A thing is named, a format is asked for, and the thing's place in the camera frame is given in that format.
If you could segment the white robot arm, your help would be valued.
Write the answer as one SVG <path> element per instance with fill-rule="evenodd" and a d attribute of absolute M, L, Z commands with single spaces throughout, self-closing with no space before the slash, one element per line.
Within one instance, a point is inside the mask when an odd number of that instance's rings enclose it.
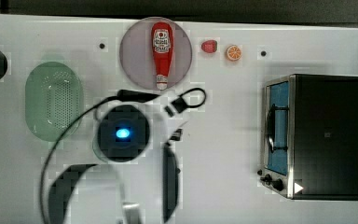
<path fill-rule="evenodd" d="M 43 185 L 44 224 L 166 224 L 179 190 L 171 142 L 187 122 L 170 100 L 106 108 L 88 157 Z"/>

